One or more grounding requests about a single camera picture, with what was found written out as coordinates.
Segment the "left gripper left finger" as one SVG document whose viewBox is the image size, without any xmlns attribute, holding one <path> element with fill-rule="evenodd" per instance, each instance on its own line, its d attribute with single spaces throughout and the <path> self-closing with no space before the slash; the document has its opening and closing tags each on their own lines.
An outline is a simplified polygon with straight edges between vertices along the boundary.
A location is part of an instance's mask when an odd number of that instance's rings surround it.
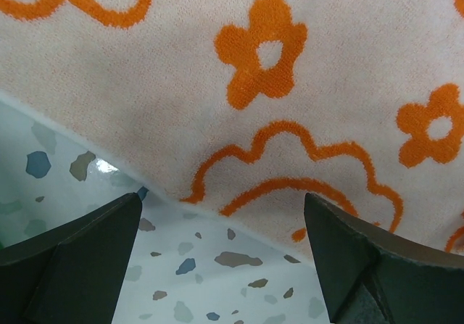
<svg viewBox="0 0 464 324">
<path fill-rule="evenodd" d="M 125 194 L 1 249 L 1 322 L 111 323 L 141 211 Z"/>
</svg>

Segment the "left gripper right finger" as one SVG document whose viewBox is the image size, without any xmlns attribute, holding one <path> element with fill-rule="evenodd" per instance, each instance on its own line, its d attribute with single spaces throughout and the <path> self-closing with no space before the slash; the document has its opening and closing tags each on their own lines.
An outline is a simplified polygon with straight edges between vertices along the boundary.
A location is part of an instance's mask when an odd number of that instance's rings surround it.
<svg viewBox="0 0 464 324">
<path fill-rule="evenodd" d="M 463 257 L 307 194 L 304 218 L 331 323 L 462 323 Z"/>
</svg>

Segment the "orange white lion towel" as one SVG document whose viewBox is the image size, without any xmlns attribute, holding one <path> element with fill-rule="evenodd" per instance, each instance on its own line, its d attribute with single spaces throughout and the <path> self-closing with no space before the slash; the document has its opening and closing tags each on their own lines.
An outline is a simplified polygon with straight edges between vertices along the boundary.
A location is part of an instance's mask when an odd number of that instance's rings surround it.
<svg viewBox="0 0 464 324">
<path fill-rule="evenodd" d="M 1 0 L 1 89 L 297 251 L 314 191 L 463 252 L 463 0 Z"/>
</svg>

